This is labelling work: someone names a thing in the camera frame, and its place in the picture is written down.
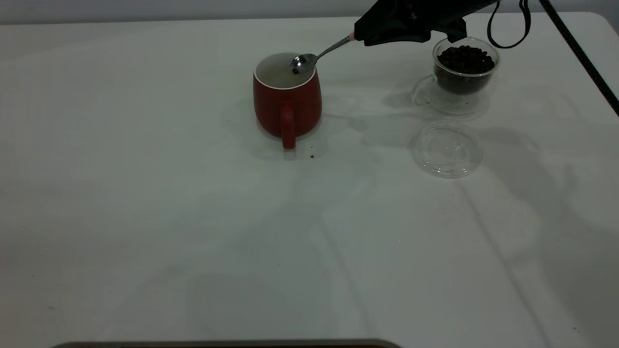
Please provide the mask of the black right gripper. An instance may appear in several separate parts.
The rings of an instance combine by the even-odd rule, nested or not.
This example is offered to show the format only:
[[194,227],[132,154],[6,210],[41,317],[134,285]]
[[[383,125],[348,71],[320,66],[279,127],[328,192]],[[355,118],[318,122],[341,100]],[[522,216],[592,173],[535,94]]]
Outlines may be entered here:
[[497,0],[405,0],[377,2],[354,24],[357,40],[365,46],[396,42],[424,43],[433,32],[450,42],[467,36],[464,17]]

